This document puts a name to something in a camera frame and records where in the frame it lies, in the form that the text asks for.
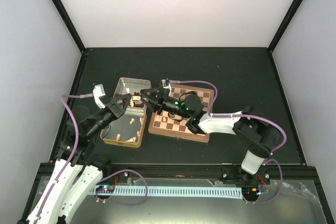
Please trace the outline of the cream chess knight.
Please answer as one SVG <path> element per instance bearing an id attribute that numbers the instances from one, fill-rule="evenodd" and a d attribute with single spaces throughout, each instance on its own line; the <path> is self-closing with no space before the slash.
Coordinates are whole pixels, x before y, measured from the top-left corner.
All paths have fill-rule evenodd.
<path id="1" fill-rule="evenodd" d="M 133 101 L 139 101 L 139 100 L 141 100 L 141 97 L 138 96 L 138 95 L 135 95 L 135 96 L 132 97 L 132 100 Z"/>

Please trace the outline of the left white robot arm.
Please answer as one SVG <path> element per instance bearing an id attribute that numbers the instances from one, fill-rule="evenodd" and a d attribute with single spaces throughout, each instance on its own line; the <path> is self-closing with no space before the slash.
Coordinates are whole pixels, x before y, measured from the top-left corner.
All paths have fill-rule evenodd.
<path id="1" fill-rule="evenodd" d="M 125 114 L 132 96 L 125 94 L 102 102 L 101 95 L 95 92 L 79 95 L 80 99 L 90 97 L 99 107 L 95 114 L 73 113 L 66 96 L 61 97 L 70 117 L 70 136 L 61 144 L 54 170 L 37 205 L 18 223 L 70 223 L 93 186 L 112 177 L 113 169 L 107 161 L 88 160 L 94 148 L 93 138 Z"/>

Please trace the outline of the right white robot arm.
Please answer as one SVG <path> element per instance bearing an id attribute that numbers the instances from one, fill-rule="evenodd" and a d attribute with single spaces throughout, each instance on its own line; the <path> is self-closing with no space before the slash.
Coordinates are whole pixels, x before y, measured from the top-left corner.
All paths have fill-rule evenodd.
<path id="1" fill-rule="evenodd" d="M 178 99 L 170 96 L 168 88 L 140 90 L 141 100 L 152 111 L 168 112 L 186 119 L 186 127 L 194 134 L 224 133 L 236 135 L 247 146 L 247 153 L 238 170 L 239 179 L 250 184 L 258 177 L 258 170 L 282 147 L 287 136 L 276 123 L 253 115 L 251 109 L 225 114 L 209 113 L 196 92 L 190 91 Z"/>

